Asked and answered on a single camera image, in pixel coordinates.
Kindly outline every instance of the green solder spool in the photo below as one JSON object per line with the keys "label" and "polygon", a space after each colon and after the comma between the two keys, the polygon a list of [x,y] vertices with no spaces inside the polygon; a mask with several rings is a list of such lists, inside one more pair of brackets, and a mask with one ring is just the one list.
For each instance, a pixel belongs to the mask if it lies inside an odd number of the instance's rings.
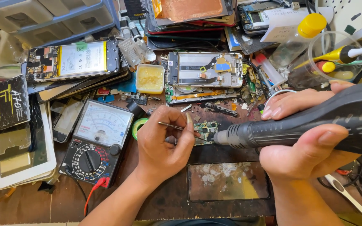
{"label": "green solder spool", "polygon": [[138,130],[148,121],[147,118],[138,119],[132,126],[132,136],[138,140]]}
{"label": "green solder spool", "polygon": [[258,110],[261,114],[264,113],[265,106],[263,104],[258,105]]}

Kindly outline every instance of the wooden desk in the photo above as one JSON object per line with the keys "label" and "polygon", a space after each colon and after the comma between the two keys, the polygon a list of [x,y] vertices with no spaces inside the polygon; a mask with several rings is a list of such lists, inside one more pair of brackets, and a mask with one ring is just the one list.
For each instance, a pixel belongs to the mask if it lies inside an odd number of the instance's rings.
{"label": "wooden desk", "polygon": [[[148,105],[143,106],[145,110],[159,107],[164,103],[164,95],[155,95],[161,98],[161,101],[149,100]],[[116,97],[114,105],[124,107],[124,101],[118,101]],[[231,101],[226,107],[231,108]],[[187,105],[175,105],[174,108],[181,109]],[[204,120],[214,120],[222,123],[224,126],[230,123],[241,123],[247,120],[259,120],[260,113],[257,109],[253,110],[250,117],[246,117],[246,110],[237,107],[239,116],[230,117],[221,113],[204,112],[196,104],[193,104],[191,113],[192,118],[195,115],[201,117],[200,123]],[[57,162],[61,162],[66,152],[67,144],[54,142],[56,149]],[[259,157],[254,150],[232,150],[230,147],[211,147],[201,149],[206,154],[193,154],[189,162],[207,163],[209,160],[216,162],[216,158],[222,158],[221,161],[228,162],[248,162],[258,161]],[[98,189],[93,193],[89,202],[89,211],[93,210],[100,202],[108,197],[115,189],[122,184],[138,163],[137,141],[130,139],[126,154],[116,178],[115,184],[109,189]],[[155,190],[145,201],[137,220],[164,220],[164,219],[184,219],[184,218],[208,218],[208,217],[234,217],[234,216],[270,216],[275,214],[274,199],[261,200],[252,204],[241,205],[240,202],[230,201],[228,205],[218,206],[216,202],[209,203],[190,203],[187,204],[187,184],[186,169],[183,169],[171,179],[165,181],[157,190]],[[86,182],[80,182],[85,193],[88,194],[92,185]],[[0,224],[15,223],[56,223],[56,222],[80,222],[83,219],[83,200],[80,190],[70,177],[61,175],[59,182],[55,183],[56,189],[52,195],[37,189],[40,182],[35,185],[27,184],[19,186],[16,191],[3,202],[0,203]],[[319,190],[325,201],[332,207],[336,213],[354,212],[354,208],[337,192],[322,187],[316,180],[314,186]],[[362,204],[362,198],[354,187],[348,188],[348,191]],[[0,191],[0,197],[6,193]]]}

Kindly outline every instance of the fingernail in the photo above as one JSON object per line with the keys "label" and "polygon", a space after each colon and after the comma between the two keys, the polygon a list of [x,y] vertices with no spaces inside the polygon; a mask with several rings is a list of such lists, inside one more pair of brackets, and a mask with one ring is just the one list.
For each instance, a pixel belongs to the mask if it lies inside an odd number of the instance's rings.
{"label": "fingernail", "polygon": [[337,145],[346,134],[337,134],[334,132],[326,132],[321,137],[319,137],[318,142],[323,145]]}
{"label": "fingernail", "polygon": [[272,116],[277,116],[281,111],[282,109],[280,107],[276,108],[274,111],[272,111]]}
{"label": "fingernail", "polygon": [[345,81],[342,81],[342,80],[330,80],[330,81],[329,81],[329,84],[334,84],[334,83],[345,84],[346,82],[345,82]]}
{"label": "fingernail", "polygon": [[191,116],[189,115],[189,113],[187,112],[186,113],[187,114],[187,123],[192,123],[192,118],[191,118]]}
{"label": "fingernail", "polygon": [[272,113],[271,110],[264,110],[264,113],[262,114],[261,118],[262,118],[263,120],[267,120],[267,119],[270,118],[270,114],[271,114],[271,113]]}

